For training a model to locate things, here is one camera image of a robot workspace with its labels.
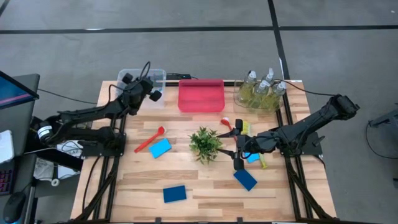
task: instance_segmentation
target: red spoon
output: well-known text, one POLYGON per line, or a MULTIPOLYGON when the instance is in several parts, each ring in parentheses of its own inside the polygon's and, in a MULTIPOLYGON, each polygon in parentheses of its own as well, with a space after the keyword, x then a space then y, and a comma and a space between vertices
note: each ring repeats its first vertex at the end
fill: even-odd
POLYGON ((140 146, 138 146, 137 149, 134 150, 134 152, 141 151, 143 148, 147 147, 147 145, 149 145, 149 143, 152 142, 157 136, 163 135, 164 133, 166 133, 166 129, 163 128, 163 126, 161 126, 157 130, 157 133, 154 136, 152 136, 150 139, 146 140, 144 143, 142 143, 140 146))
POLYGON ((229 123, 229 119, 228 119, 227 117, 225 117, 225 118, 223 118, 223 119, 221 120, 221 124, 223 124, 223 125, 225 125, 225 126, 228 126, 228 127, 229 127, 229 130, 232 131, 231 124, 229 123))

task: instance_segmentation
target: wooden tabletop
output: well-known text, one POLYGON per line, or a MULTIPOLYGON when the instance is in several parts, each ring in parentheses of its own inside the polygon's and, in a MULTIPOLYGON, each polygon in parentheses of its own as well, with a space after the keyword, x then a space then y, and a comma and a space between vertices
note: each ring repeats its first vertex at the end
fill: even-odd
MULTIPOLYGON (((107 102, 110 84, 115 82, 103 82, 98 105, 107 102)), ((295 81, 295 84, 303 88, 301 81, 295 81)), ((127 145, 120 159, 111 222, 154 222, 155 217, 162 217, 165 222, 227 222, 236 221, 236 217, 243 217, 245 221, 294 220, 285 162, 278 150, 265 154, 268 165, 265 170, 261 169, 259 161, 252 164, 245 161, 245 168, 258 181, 250 192, 234 178, 233 162, 227 155, 219 153, 216 161, 208 165, 195 161, 196 157, 188 146, 188 135, 200 126, 226 133, 229 129, 220 124, 223 117, 228 117, 232 125, 236 118, 250 122, 253 134, 277 126, 275 113, 235 113, 233 87, 225 87, 224 92, 225 108, 221 113, 183 114, 177 106, 178 87, 167 87, 163 109, 148 110, 143 106, 137 116, 127 117, 127 145), (134 149, 156 133, 159 126, 165 127, 167 132, 157 140, 167 138, 172 149, 157 159, 151 156, 148 148, 135 153, 134 149), (164 203, 162 190, 176 185, 186 186, 187 199, 164 203)), ((287 94, 294 122, 310 114, 304 92, 287 85, 287 94)), ((284 108, 281 111, 284 124, 287 124, 284 108)), ((94 122, 93 129, 102 126, 109 126, 109 120, 94 122)), ((235 150, 233 138, 222 139, 222 142, 224 149, 235 150)), ((83 163, 71 218, 81 213, 83 193, 94 160, 92 157, 83 163)), ((327 213, 335 216, 323 165, 313 156, 302 156, 302 160, 309 191, 327 213)), ((101 167, 102 158, 91 177, 86 206, 97 191, 101 167)), ((302 195, 299 189, 297 192, 304 217, 302 195)), ((108 193, 105 193, 104 198, 100 217, 104 217, 104 202, 108 193)))

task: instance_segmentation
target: green plant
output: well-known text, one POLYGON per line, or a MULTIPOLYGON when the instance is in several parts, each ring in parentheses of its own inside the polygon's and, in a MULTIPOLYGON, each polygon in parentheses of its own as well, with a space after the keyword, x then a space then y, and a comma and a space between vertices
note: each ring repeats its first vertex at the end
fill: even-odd
POLYGON ((197 153, 197 161, 200 161, 202 164, 207 161, 208 164, 210 161, 216 159, 217 149, 223 144, 216 136, 216 131, 207 130, 204 127, 200 127, 199 131, 190 136, 191 144, 189 147, 193 152, 197 153))

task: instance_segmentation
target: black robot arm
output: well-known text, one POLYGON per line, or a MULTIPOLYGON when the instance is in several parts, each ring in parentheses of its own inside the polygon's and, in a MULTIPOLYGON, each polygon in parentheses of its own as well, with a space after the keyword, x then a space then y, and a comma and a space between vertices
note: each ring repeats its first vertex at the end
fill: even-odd
POLYGON ((142 77, 132 81, 132 76, 126 74, 123 82, 126 87, 122 93, 104 106, 76 111, 59 111, 58 115, 41 122, 37 131, 40 141, 45 145, 54 146, 67 139, 84 140, 78 142, 83 146, 82 156, 120 156, 123 152, 117 149, 123 148, 125 135, 115 133, 109 126, 97 130, 74 128, 74 126, 103 118, 118 119, 127 114, 136 115, 146 95, 149 95, 153 101, 157 101, 162 96, 159 91, 152 92, 153 82, 150 78, 142 77))
POLYGON ((243 128, 242 121, 236 120, 236 128, 230 133, 222 134, 220 138, 236 136, 236 152, 228 152, 234 159, 234 168, 236 170, 244 169, 244 152, 250 153, 271 153, 276 148, 284 154, 294 156, 298 154, 308 135, 314 133, 324 125, 333 120, 347 120, 355 116, 359 106, 354 104, 347 96, 332 96, 328 103, 317 112, 307 116, 303 120, 293 124, 282 126, 259 133, 257 136, 249 137, 241 135, 243 128))
POLYGON ((289 154, 297 154, 308 136, 324 127, 333 120, 347 120, 356 115, 359 106, 355 105, 347 96, 332 96, 320 110, 298 121, 293 125, 286 125, 259 133, 255 138, 260 149, 269 152, 270 143, 289 154))

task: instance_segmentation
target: black cable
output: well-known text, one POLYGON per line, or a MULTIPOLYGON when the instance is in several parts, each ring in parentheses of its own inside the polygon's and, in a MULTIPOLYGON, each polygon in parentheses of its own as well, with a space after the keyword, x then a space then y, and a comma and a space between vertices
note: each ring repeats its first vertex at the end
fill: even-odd
POLYGON ((289 85, 292 85, 294 88, 296 88, 296 89, 298 89, 298 90, 301 90, 301 91, 304 91, 304 92, 306 92, 306 93, 311 93, 311 94, 314 94, 314 95, 321 95, 321 96, 336 96, 335 94, 329 94, 329 93, 315 93, 315 92, 312 92, 312 91, 304 90, 304 89, 299 88, 299 87, 297 87, 296 85, 293 85, 293 84, 291 84, 290 82, 287 82, 287 81, 285 81, 285 80, 280 80, 280 79, 277 79, 277 78, 275 78, 274 80, 277 80, 277 81, 280 81, 280 82, 285 82, 285 83, 287 83, 287 84, 289 84, 289 85))
POLYGON ((322 164, 323 164, 323 167, 326 169, 326 164, 325 164, 325 161, 323 161, 323 159, 321 159, 320 157, 319 157, 319 155, 313 155, 315 158, 317 158, 322 164))
POLYGON ((190 74, 168 73, 167 75, 175 75, 175 76, 179 77, 180 80, 184 79, 184 75, 189 75, 189 76, 191 77, 191 79, 192 79, 192 78, 194 78, 194 79, 199 79, 199 78, 197 78, 197 77, 191 76, 190 74))
POLYGON ((63 143, 63 146, 61 147, 61 151, 63 151, 63 152, 70 152, 70 151, 76 150, 76 149, 80 149, 80 150, 81 150, 81 147, 80 147, 77 143, 75 143, 74 141, 67 141, 67 142, 63 143), (66 146, 66 147, 72 147, 72 146, 67 146, 68 143, 73 143, 73 144, 75 145, 75 148, 73 148, 73 149, 71 149, 71 150, 66 150, 66 151, 64 151, 63 148, 64 148, 65 146, 66 146))
POLYGON ((375 155, 380 156, 385 159, 398 159, 398 157, 388 157, 388 156, 380 155, 375 150, 373 150, 372 146, 369 143, 369 139, 368 139, 368 127, 370 127, 369 123, 368 123, 368 125, 366 125, 366 128, 365 128, 365 139, 366 139, 366 143, 368 144, 368 146, 372 150, 372 152, 375 153, 375 155))
MULTIPOLYGON (((54 178, 54 179, 62 180, 62 178, 64 178, 64 177, 67 177, 67 176, 74 177, 74 176, 79 175, 79 174, 80 173, 78 173, 78 174, 65 174, 65 175, 63 175, 63 176, 61 176, 59 178, 54 178)), ((44 179, 48 180, 48 179, 53 179, 53 178, 52 177, 43 177, 43 178, 39 178, 39 179, 36 179, 36 180, 44 180, 44 179)))
POLYGON ((85 203, 86 203, 86 194, 87 194, 87 190, 88 190, 88 184, 90 183, 90 179, 91 179, 91 175, 93 174, 93 170, 95 165, 97 164, 98 160, 100 159, 100 157, 98 156, 95 161, 93 166, 91 167, 90 173, 88 174, 88 179, 87 179, 87 184, 86 184, 86 189, 85 189, 85 193, 83 195, 83 205, 81 207, 81 212, 83 213, 85 211, 85 203))
POLYGON ((40 88, 38 88, 37 90, 43 91, 43 92, 45 92, 45 93, 50 93, 50 94, 53 94, 53 95, 55 95, 55 96, 59 96, 59 97, 62 97, 62 98, 68 99, 68 100, 77 101, 77 102, 80 102, 80 103, 88 103, 88 104, 93 104, 93 105, 96 105, 96 104, 97 104, 97 103, 88 102, 88 101, 83 101, 83 100, 76 100, 76 99, 73 99, 73 98, 70 98, 70 97, 67 97, 67 96, 62 96, 62 95, 59 95, 59 94, 56 94, 56 93, 52 93, 52 92, 47 91, 47 90, 42 90, 42 89, 40 89, 40 88))
MULTIPOLYGON (((244 149, 246 148, 247 144, 249 144, 249 142, 253 142, 253 141, 255 141, 257 138, 273 139, 273 138, 275 138, 275 137, 270 137, 270 136, 254 136, 254 137, 252 137, 251 139, 249 139, 247 142, 244 143, 242 149, 244 150, 244 149)), ((252 155, 252 153, 249 152, 249 155, 248 155, 248 156, 246 156, 246 157, 243 156, 243 150, 241 151, 241 157, 242 157, 242 159, 247 159, 247 158, 249 158, 249 157, 252 155)))
POLYGON ((149 72, 149 69, 150 69, 150 61, 148 61, 148 62, 144 65, 144 68, 142 68, 141 74, 139 75, 139 78, 140 78, 140 79, 142 78, 142 74, 144 74, 144 70, 145 70, 145 68, 147 68, 147 67, 148 67, 148 69, 147 69, 147 72, 145 73, 144 77, 146 77, 146 76, 148 75, 148 72, 149 72))

